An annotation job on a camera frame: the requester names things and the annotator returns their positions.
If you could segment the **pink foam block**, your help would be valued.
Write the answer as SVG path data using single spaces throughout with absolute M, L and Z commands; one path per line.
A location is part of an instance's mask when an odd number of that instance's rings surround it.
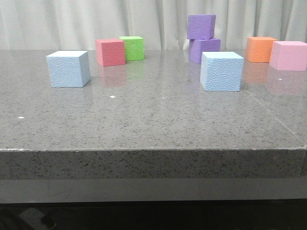
M 276 70 L 306 71 L 307 44 L 301 41 L 274 41 L 269 65 Z

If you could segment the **green foam block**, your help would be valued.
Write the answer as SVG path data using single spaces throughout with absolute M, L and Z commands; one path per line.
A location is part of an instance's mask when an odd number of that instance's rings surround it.
M 125 43 L 125 60 L 144 60 L 144 39 L 140 36 L 120 36 Z

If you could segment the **red foam block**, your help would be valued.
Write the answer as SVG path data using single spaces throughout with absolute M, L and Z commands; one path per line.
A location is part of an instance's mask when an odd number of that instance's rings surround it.
M 123 40 L 96 39 L 96 61 L 103 67 L 125 65 L 125 43 Z

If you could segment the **white pleated curtain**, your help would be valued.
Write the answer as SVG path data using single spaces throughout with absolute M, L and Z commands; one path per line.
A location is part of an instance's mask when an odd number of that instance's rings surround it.
M 223 49 L 249 36 L 306 41 L 304 0 L 3 0 L 2 50 L 91 50 L 96 39 L 141 36 L 148 50 L 187 49 L 188 16 L 215 14 Z

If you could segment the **light blue foam block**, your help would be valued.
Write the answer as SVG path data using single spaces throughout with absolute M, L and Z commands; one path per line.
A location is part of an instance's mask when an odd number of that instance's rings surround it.
M 240 91 L 244 58 L 235 52 L 203 52 L 200 82 L 205 91 Z
M 91 80 L 87 51 L 57 51 L 46 58 L 53 88 L 84 87 Z

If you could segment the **purple foam block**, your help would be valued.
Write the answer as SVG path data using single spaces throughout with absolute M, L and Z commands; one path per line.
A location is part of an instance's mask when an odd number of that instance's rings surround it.
M 200 64 L 203 52 L 220 51 L 221 40 L 211 38 L 209 40 L 191 39 L 189 41 L 189 61 Z
M 210 40 L 214 38 L 215 21 L 215 14 L 189 15 L 187 39 Z

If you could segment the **upper purple foam block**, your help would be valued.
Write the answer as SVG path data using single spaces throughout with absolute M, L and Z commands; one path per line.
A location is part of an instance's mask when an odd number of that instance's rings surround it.
M 189 15 L 187 39 L 210 40 L 214 38 L 215 21 L 215 14 Z

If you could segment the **orange foam block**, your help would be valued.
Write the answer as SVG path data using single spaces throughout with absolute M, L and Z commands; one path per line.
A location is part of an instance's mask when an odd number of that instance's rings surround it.
M 248 37 L 245 58 L 249 62 L 269 63 L 275 41 L 272 37 Z

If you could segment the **lower purple foam block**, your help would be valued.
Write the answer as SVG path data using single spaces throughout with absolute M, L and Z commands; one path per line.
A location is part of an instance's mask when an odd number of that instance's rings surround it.
M 209 40 L 191 39 L 189 41 L 189 61 L 200 64 L 203 52 L 220 51 L 221 40 L 211 38 Z

